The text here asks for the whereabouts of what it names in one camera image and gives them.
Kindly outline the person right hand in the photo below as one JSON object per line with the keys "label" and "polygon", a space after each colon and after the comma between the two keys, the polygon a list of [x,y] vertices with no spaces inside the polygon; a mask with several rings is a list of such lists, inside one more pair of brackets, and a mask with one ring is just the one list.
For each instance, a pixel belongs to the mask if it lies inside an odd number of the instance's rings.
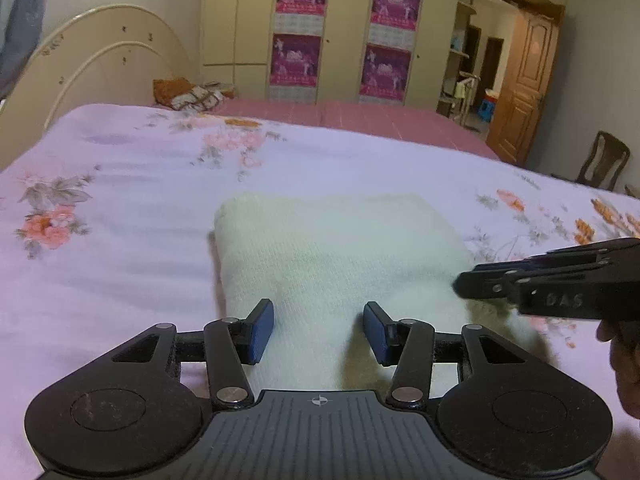
{"label": "person right hand", "polygon": [[597,328],[597,340],[610,344],[610,365],[615,373],[620,405],[631,417],[640,417],[639,346],[624,344],[620,329],[606,321]]}

